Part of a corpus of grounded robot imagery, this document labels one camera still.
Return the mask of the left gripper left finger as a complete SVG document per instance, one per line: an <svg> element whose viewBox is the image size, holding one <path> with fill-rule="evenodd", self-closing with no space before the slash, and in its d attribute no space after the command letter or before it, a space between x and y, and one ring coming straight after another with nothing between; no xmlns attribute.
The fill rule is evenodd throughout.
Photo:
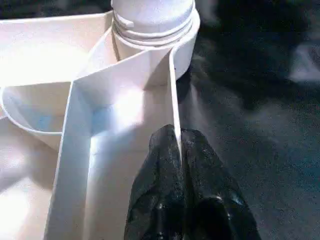
<svg viewBox="0 0 320 240"><path fill-rule="evenodd" d="M132 184L125 240L181 240L185 189L180 151L171 124L154 132Z"/></svg>

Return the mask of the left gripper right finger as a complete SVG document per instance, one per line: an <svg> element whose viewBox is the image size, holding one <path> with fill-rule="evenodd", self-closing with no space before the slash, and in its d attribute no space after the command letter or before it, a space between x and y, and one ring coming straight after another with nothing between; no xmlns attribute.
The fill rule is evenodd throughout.
<svg viewBox="0 0 320 240"><path fill-rule="evenodd" d="M256 220L206 137L181 131L189 194L187 236L191 240L259 240Z"/></svg>

